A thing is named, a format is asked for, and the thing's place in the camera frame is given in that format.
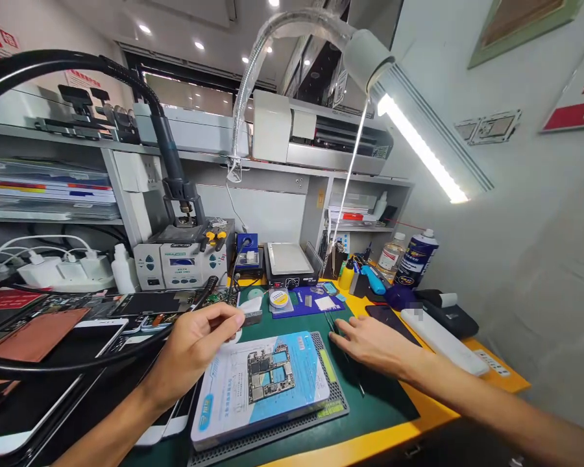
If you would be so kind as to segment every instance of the green repair mat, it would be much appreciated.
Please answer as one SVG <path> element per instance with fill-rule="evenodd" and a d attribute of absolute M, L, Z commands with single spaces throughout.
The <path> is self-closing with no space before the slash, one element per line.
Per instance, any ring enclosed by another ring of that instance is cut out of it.
<path fill-rule="evenodd" d="M 247 299 L 251 289 L 261 289 L 260 286 L 247 287 L 241 293 L 240 303 Z M 250 452 L 243 453 L 220 462 L 220 466 L 258 466 L 268 462 L 288 457 L 294 454 L 324 448 L 350 440 L 352 438 L 410 422 L 419 417 L 415 406 L 400 384 L 386 376 L 373 372 L 355 362 L 351 369 L 342 351 L 329 341 L 329 325 L 324 314 L 306 315 L 302 317 L 279 318 L 274 320 L 268 311 L 267 294 L 262 303 L 262 322 L 243 328 L 241 342 L 264 339 L 275 335 L 290 334 L 299 331 L 318 331 L 326 345 L 326 351 L 333 364 L 344 390 L 344 395 L 350 407 L 350 413 L 330 422 L 317 425 L 300 433 L 295 433 L 282 440 L 275 441 Z M 348 319 L 352 316 L 348 306 L 341 311 L 332 311 L 334 319 Z M 365 397 L 356 384 L 354 373 L 361 378 Z M 192 419 L 185 430 L 168 440 L 161 441 L 148 449 L 133 449 L 123 466 L 145 467 L 151 465 L 185 467 L 189 455 L 190 429 Z"/>

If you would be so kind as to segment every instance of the led light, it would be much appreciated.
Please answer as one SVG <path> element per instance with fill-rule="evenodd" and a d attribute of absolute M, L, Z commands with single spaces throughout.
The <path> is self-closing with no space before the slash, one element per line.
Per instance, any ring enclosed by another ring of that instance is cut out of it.
<path fill-rule="evenodd" d="M 390 96 L 385 94 L 379 101 L 376 110 L 379 116 L 385 113 L 389 115 L 389 118 L 396 125 L 398 131 L 400 131 L 404 139 L 411 145 L 411 148 L 413 148 L 432 176 L 435 177 L 435 180 L 443 188 L 443 191 L 446 192 L 451 203 L 469 201 L 469 198 L 467 198 L 463 190 L 456 184 L 446 168 L 437 159 L 436 155 Z"/>

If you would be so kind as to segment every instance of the hand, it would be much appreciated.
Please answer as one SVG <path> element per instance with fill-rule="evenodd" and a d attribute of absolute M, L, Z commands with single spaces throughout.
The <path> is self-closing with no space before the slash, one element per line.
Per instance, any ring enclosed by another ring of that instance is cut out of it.
<path fill-rule="evenodd" d="M 345 338 L 329 333 L 329 338 L 356 361 L 379 373 L 416 382 L 419 372 L 434 354 L 409 342 L 404 336 L 368 316 L 337 319 L 335 325 Z"/>
<path fill-rule="evenodd" d="M 222 302 L 184 313 L 139 385 L 145 399 L 156 410 L 167 410 L 196 384 L 221 345 L 234 338 L 244 321 L 242 310 Z"/>

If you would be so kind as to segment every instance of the black phone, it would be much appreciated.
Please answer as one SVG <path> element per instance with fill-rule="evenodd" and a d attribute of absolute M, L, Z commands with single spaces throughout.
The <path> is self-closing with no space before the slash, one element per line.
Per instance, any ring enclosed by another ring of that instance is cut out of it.
<path fill-rule="evenodd" d="M 398 331 L 413 344 L 420 347 L 422 346 L 390 307 L 386 305 L 368 305 L 365 310 L 372 318 L 383 324 L 387 324 L 390 328 Z"/>

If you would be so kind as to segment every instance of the framed picture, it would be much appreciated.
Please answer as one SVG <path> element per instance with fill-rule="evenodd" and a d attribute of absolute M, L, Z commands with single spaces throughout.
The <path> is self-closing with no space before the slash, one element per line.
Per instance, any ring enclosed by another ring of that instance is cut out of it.
<path fill-rule="evenodd" d="M 468 69 L 570 23 L 583 0 L 493 0 Z"/>

